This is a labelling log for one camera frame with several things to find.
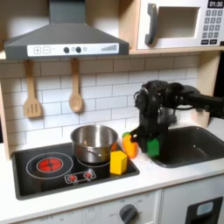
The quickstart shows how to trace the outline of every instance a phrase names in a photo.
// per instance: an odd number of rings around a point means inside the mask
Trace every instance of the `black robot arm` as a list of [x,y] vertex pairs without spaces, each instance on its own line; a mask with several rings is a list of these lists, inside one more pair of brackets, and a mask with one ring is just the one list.
[[200,94],[195,87],[161,80],[143,84],[135,94],[135,104],[139,109],[139,126],[130,134],[132,142],[138,142],[143,152],[147,151],[149,140],[156,138],[162,142],[169,126],[177,122],[176,110],[204,109],[224,117],[223,98]]

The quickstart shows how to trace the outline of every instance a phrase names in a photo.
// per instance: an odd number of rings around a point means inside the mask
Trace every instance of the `wooden utensils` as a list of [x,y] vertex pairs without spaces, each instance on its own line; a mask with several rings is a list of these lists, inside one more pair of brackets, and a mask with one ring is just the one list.
[[80,112],[82,108],[82,99],[79,91],[79,61],[77,59],[72,59],[71,63],[73,67],[73,94],[69,99],[69,104],[73,112]]
[[34,84],[32,77],[33,62],[27,60],[24,63],[24,67],[28,88],[28,98],[24,103],[24,115],[30,118],[41,116],[41,106],[39,104],[39,101],[35,98],[34,94]]

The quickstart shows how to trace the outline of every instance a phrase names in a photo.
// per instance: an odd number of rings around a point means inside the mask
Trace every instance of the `sink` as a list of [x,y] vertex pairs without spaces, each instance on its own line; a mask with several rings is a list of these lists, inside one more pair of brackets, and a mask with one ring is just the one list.
[[224,142],[206,129],[186,127],[170,129],[158,157],[153,161],[166,168],[224,158]]

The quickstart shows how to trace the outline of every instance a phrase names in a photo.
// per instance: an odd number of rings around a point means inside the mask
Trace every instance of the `white cabinet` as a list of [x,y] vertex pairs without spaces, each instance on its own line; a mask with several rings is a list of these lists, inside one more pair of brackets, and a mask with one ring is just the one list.
[[[163,202],[159,224],[186,224],[186,213],[189,206],[203,201],[213,200],[221,196],[224,196],[224,176],[216,176],[165,188],[162,197]],[[213,209],[213,205],[211,207],[211,203],[204,204],[204,210],[209,214],[209,211]],[[198,206],[196,213],[202,213],[201,209],[203,209],[203,207]],[[190,223],[210,222],[196,221]],[[222,205],[218,224],[223,223],[224,206]]]

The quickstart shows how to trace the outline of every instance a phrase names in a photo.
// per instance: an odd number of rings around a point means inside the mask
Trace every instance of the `black stovetop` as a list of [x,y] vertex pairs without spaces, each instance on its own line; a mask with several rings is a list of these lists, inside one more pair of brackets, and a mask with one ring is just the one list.
[[123,179],[139,173],[130,160],[123,175],[110,173],[109,163],[98,166],[83,164],[74,157],[71,143],[16,151],[12,154],[12,166],[19,200]]

